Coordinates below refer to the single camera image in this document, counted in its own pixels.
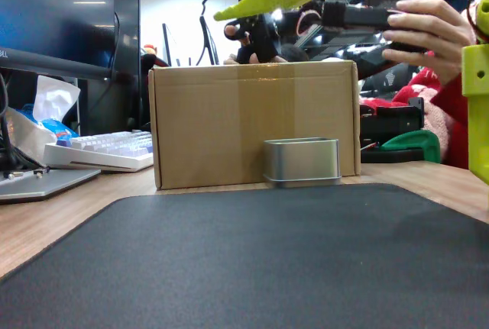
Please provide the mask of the person's left hand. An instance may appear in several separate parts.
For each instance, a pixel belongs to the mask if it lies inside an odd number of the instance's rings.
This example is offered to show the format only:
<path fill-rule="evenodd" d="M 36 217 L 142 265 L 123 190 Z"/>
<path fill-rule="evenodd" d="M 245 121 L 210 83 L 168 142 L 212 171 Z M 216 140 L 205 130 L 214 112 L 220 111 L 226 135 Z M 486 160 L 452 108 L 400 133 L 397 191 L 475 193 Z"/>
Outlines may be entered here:
<path fill-rule="evenodd" d="M 398 14 L 388 18 L 386 40 L 427 50 L 410 53 L 386 49 L 383 57 L 432 69 L 441 85 L 447 85 L 461 73 L 461 51 L 476 43 L 471 25 L 444 0 L 402 0 Z"/>

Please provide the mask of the person's right hand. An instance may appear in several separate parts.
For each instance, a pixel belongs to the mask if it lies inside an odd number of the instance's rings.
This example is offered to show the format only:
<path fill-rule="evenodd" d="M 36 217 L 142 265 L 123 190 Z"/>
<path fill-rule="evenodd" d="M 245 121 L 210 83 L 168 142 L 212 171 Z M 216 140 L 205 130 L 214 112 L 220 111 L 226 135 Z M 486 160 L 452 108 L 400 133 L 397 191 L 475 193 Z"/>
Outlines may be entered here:
<path fill-rule="evenodd" d="M 227 25 L 225 27 L 225 34 L 228 35 L 228 36 L 234 37 L 235 36 L 235 33 L 237 31 L 238 31 L 238 28 L 236 26 Z M 249 43 L 250 43 L 250 41 L 249 41 L 249 33 L 246 32 L 244 35 L 245 35 L 244 38 L 241 38 L 241 39 L 238 40 L 239 43 L 243 47 L 249 45 Z M 275 56 L 274 58 L 272 58 L 270 60 L 270 63 L 286 63 L 286 62 L 287 61 L 284 58 L 280 57 L 280 56 Z M 223 63 L 225 65 L 238 65 L 238 61 L 237 61 L 236 55 L 231 54 L 228 59 L 224 60 Z M 259 63 L 260 63 L 260 61 L 257 58 L 257 55 L 255 53 L 252 53 L 249 56 L 248 64 L 259 64 Z"/>

